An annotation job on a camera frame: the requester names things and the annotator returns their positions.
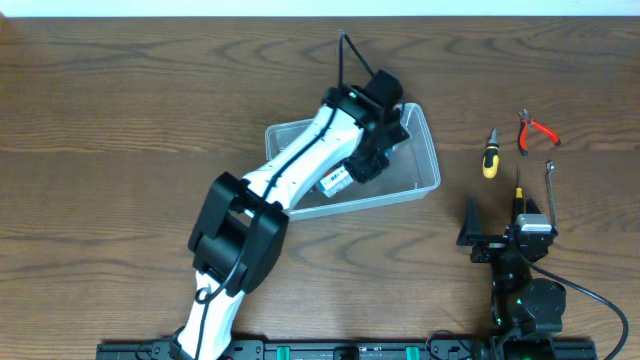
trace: white wall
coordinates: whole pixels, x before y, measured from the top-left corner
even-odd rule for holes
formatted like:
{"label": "white wall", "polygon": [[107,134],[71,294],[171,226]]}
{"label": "white wall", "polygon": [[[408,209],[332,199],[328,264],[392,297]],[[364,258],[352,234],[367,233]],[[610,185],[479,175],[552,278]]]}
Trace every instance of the white wall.
{"label": "white wall", "polygon": [[7,17],[640,15],[640,0],[0,0]]}

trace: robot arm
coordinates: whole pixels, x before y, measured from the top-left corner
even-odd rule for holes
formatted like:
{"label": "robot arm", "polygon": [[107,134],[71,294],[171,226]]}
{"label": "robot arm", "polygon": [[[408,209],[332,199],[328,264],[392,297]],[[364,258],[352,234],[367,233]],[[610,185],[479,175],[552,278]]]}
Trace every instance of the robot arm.
{"label": "robot arm", "polygon": [[[273,175],[329,121],[332,109],[323,105],[311,125],[276,158],[259,169],[244,176],[249,181],[248,189],[262,196]],[[355,124],[355,119],[342,110],[337,110],[331,128],[324,136],[324,141],[316,142],[308,151],[298,158],[278,179],[276,187],[269,193],[268,203],[280,203],[282,211],[289,213],[309,191],[309,189],[335,164],[350,156],[362,137],[363,130]],[[209,293],[220,286],[207,273],[196,271],[196,288],[208,289]],[[209,304],[202,336],[206,339],[200,346],[200,359],[217,359],[231,341],[231,325],[244,298],[244,291],[235,296],[226,292],[220,293]],[[196,358],[200,325],[204,314],[204,304],[194,301],[189,320],[178,336],[182,350]]]}
{"label": "robot arm", "polygon": [[[344,163],[364,183],[388,166],[384,152],[408,138],[401,114],[393,110],[401,96],[399,82],[384,71],[365,89],[332,88],[311,125],[276,158],[242,180],[225,173],[214,182],[189,248],[195,253],[197,294],[228,284],[210,302],[194,301],[177,338],[182,357],[215,360],[222,355],[244,295],[262,282],[280,255],[287,214],[332,167]],[[300,154],[329,122],[324,136]],[[262,201],[274,174],[294,157]],[[234,211],[252,217],[251,225],[240,223],[230,214]]]}

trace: transparent plastic container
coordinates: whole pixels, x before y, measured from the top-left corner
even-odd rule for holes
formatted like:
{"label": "transparent plastic container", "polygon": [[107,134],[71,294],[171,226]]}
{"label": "transparent plastic container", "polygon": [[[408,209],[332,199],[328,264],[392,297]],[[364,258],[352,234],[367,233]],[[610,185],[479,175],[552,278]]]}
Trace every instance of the transparent plastic container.
{"label": "transparent plastic container", "polygon": [[[267,160],[284,150],[313,120],[300,120],[267,128]],[[316,189],[302,197],[289,214],[291,220],[311,219],[376,206],[417,200],[440,185],[440,170],[427,120],[418,104],[406,104],[401,119],[410,138],[397,144],[390,165],[375,179],[349,185],[331,198]]]}

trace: pliers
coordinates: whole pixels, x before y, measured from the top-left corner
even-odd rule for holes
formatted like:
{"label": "pliers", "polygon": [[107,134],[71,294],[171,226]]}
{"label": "pliers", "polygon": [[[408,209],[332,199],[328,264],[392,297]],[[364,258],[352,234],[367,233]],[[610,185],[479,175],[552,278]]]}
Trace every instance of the pliers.
{"label": "pliers", "polygon": [[548,126],[542,125],[539,122],[535,121],[533,117],[531,117],[527,109],[518,112],[518,115],[520,115],[518,148],[520,148],[520,153],[522,154],[522,156],[527,156],[527,154],[529,153],[529,151],[527,150],[527,128],[529,127],[529,125],[540,131],[541,133],[547,135],[547,137],[549,137],[549,139],[553,141],[553,144],[555,146],[560,145],[560,138],[558,137],[558,134],[556,134],[555,131],[551,130],[551,128],[549,128]]}

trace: screwdriver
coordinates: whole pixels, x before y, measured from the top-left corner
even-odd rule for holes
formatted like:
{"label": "screwdriver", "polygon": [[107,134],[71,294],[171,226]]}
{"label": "screwdriver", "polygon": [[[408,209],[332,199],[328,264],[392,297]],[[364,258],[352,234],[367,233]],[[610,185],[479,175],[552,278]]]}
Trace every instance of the screwdriver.
{"label": "screwdriver", "polygon": [[482,158],[482,173],[487,179],[492,179],[498,173],[498,163],[500,162],[498,148],[498,129],[493,128]]}
{"label": "screwdriver", "polygon": [[518,166],[518,174],[516,175],[516,196],[513,199],[513,211],[511,215],[511,223],[515,224],[518,215],[524,214],[524,198],[522,198],[522,188],[520,187],[520,166]]}

